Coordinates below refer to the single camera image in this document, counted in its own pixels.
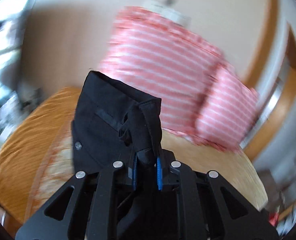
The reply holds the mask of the black pants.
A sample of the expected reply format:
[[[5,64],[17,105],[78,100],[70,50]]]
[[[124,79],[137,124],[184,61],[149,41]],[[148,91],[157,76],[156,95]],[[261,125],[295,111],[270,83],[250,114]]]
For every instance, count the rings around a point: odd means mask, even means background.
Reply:
[[[157,159],[161,147],[161,99],[101,72],[89,72],[71,123],[73,167],[95,173],[137,156],[135,202],[138,238],[160,239]]]

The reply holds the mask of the cream patterned bedspread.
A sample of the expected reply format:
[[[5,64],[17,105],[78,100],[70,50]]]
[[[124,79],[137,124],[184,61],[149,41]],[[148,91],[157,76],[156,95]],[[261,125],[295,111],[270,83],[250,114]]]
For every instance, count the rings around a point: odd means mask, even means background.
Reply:
[[[0,205],[25,222],[72,175],[71,121],[80,89],[66,87],[33,111],[0,150]],[[219,172],[257,209],[268,201],[264,185],[248,157],[197,146],[168,131],[162,147],[198,172]]]

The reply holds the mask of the large pink polka-dot pillow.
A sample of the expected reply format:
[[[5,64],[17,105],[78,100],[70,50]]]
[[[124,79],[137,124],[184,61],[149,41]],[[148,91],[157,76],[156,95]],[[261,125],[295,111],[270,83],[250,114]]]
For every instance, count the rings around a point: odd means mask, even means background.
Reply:
[[[195,121],[222,52],[200,35],[142,7],[116,16],[99,71],[161,98],[162,128],[195,138]]]

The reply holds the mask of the wooden door frame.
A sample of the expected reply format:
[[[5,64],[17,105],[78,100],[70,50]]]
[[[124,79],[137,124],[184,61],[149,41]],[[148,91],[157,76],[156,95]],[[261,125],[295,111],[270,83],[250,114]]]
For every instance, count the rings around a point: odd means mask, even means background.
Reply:
[[[282,9],[268,0],[266,21],[245,85],[259,93],[258,117],[241,142],[254,161],[276,137],[296,98],[296,37]]]

